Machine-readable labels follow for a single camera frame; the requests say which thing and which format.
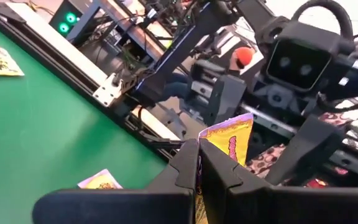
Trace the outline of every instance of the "electronic device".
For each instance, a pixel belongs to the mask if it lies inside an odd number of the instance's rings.
[[[292,40],[279,40],[266,72],[277,83],[298,91],[309,91],[316,85],[330,61],[330,54],[323,50]]]
[[[49,25],[65,37],[80,20],[80,17],[88,9],[91,2],[91,0],[63,0],[56,13],[51,18]],[[93,21],[94,25],[89,27],[88,32],[86,32],[87,36],[91,35],[96,26],[108,22],[107,18],[101,18],[102,16],[102,12],[98,12],[97,15],[95,15]]]

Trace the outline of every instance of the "leopard print fabric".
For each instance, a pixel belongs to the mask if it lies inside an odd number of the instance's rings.
[[[343,126],[352,121],[351,119],[345,118],[343,114],[335,113],[325,113],[320,116],[320,120],[336,126]],[[277,161],[284,150],[285,146],[283,144],[281,146],[271,147],[255,159],[249,161],[246,164],[246,169],[258,177],[264,178],[269,172],[271,166]]]

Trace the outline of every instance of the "black plastic part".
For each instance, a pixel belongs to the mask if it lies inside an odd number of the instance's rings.
[[[208,140],[200,140],[201,189],[209,224],[265,223],[259,216],[270,184],[245,170]]]
[[[255,31],[255,40],[260,52],[267,58],[275,37],[281,33],[289,19],[283,16],[272,17],[263,27]]]
[[[309,116],[270,168],[266,181],[277,185],[288,178],[295,178],[296,183],[292,184],[301,184],[329,159],[341,145],[343,137],[339,128]]]
[[[10,7],[6,6],[6,3],[0,2],[0,16],[4,16],[7,19],[13,20],[15,22],[23,22],[25,20],[16,14]]]
[[[207,140],[200,141],[209,224],[358,223],[358,188],[276,187]]]
[[[349,54],[356,48],[353,41],[345,40],[334,32],[298,21],[290,21],[286,24],[276,41],[283,39],[307,43],[311,47],[329,52],[333,57],[338,54]]]
[[[203,75],[207,75],[210,78],[219,78],[221,75],[225,74],[226,69],[215,63],[212,63],[208,60],[197,60],[190,70],[189,84],[193,81],[205,81],[203,80]]]
[[[275,17],[274,13],[260,0],[241,0],[236,4],[236,9],[254,32],[261,30]]]
[[[61,22],[66,20],[67,13],[71,12],[76,17],[81,17],[83,13],[87,10],[87,4],[90,4],[91,2],[88,1],[72,1],[72,0],[63,0],[60,4],[59,8],[56,10],[55,14],[52,16],[52,18],[49,21],[49,25],[52,26],[55,30],[59,31],[59,25]],[[70,26],[69,30],[67,31],[67,34],[71,31],[73,26]],[[86,34],[91,35],[93,33],[93,30],[87,30]]]
[[[185,142],[178,154],[170,160],[168,167],[177,170],[177,175],[172,175],[170,169],[165,168],[154,180],[149,184],[147,190],[161,190],[168,189],[172,183],[177,187],[182,187],[195,192],[196,187],[196,171],[198,167],[198,143],[195,139],[190,139]]]
[[[206,125],[211,126],[232,118],[241,103],[247,86],[245,81],[232,75],[220,76],[214,85],[208,108],[202,114]]]
[[[37,201],[33,222],[192,224],[198,161],[190,140],[145,190],[59,190]]]

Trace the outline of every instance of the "indicator light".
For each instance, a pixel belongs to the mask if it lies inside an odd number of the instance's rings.
[[[74,13],[69,12],[69,13],[66,14],[66,21],[69,24],[76,23],[77,22],[77,17],[74,15]]]
[[[64,23],[64,22],[62,22],[62,23],[59,25],[59,31],[62,32],[62,33],[64,33],[64,34],[67,33],[69,29],[70,29],[69,26],[68,26],[66,23]]]

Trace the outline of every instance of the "table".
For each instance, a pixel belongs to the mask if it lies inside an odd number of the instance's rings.
[[[24,77],[0,77],[0,223],[31,223],[34,202],[107,168],[125,188],[164,167],[153,152],[0,32]]]

